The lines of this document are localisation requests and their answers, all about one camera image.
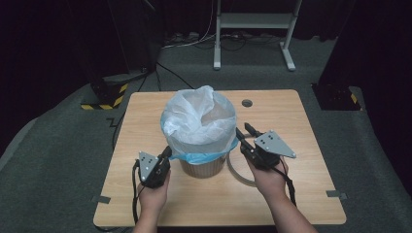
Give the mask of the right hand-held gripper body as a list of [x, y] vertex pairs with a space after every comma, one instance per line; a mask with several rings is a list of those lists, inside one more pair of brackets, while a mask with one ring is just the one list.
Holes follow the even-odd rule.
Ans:
[[243, 154], [257, 169], [268, 170], [280, 163], [281, 156], [296, 158], [296, 153], [274, 131], [269, 130], [254, 137], [252, 153]]

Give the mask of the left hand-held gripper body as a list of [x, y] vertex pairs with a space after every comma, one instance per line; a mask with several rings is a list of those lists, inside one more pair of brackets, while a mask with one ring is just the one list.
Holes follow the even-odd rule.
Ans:
[[143, 186], [159, 188], [164, 185], [166, 176], [170, 170], [170, 162], [167, 155], [150, 155], [139, 152], [139, 179]]

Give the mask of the grey ribbed waste bin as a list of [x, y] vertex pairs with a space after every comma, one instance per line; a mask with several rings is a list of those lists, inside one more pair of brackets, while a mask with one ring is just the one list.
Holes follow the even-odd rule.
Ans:
[[197, 179], [208, 179], [216, 176], [223, 169], [225, 160], [226, 156], [223, 155], [204, 164], [193, 165], [183, 160], [180, 161], [180, 164], [187, 175]]

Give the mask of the white plastic bag blue edge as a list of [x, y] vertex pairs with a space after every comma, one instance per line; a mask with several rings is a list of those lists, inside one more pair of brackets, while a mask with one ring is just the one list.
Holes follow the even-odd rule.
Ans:
[[160, 117], [171, 159], [193, 165], [214, 161], [232, 151], [238, 144], [236, 125], [233, 104], [209, 85], [177, 91]]

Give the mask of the person's left hand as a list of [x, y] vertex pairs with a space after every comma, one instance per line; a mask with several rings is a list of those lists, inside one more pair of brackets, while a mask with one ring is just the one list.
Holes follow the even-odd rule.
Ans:
[[171, 172], [166, 175], [163, 186], [158, 188], [148, 188], [142, 184], [138, 185], [139, 202], [141, 206], [141, 215], [157, 214], [159, 215], [166, 204], [168, 185]]

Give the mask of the person's right hand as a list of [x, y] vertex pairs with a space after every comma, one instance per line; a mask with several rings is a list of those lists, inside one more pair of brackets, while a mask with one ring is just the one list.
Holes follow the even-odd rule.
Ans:
[[251, 162], [248, 162], [248, 165], [254, 176], [256, 187], [266, 201], [287, 198], [286, 181], [283, 175], [288, 173], [289, 167], [284, 159], [281, 159], [281, 162], [275, 166], [280, 173], [274, 170], [259, 170]]

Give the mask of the black hazard-striped stand base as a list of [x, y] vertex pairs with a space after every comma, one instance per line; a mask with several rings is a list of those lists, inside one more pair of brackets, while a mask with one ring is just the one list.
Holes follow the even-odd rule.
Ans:
[[83, 110], [113, 110], [120, 106], [128, 84], [106, 82], [96, 76], [88, 77], [87, 92], [81, 101]]
[[312, 84], [319, 106], [326, 111], [360, 111], [361, 105], [348, 86]]

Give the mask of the grey power strip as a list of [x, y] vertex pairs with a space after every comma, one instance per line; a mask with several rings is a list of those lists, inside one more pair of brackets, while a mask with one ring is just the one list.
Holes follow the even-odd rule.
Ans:
[[185, 45], [197, 42], [200, 39], [198, 33], [191, 32], [188, 35], [183, 33], [174, 33], [165, 39], [166, 46]]

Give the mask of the grey metal stand frame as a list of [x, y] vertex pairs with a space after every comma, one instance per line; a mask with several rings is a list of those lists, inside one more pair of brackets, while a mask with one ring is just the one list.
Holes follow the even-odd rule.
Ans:
[[216, 9], [216, 35], [214, 45], [213, 68], [219, 71], [222, 68], [221, 59], [221, 31], [222, 29], [287, 29], [286, 38], [279, 43], [289, 71], [296, 69], [289, 46], [292, 33], [298, 19], [302, 0], [295, 0], [292, 13], [288, 14], [258, 14], [258, 13], [223, 13], [222, 0], [217, 0]]

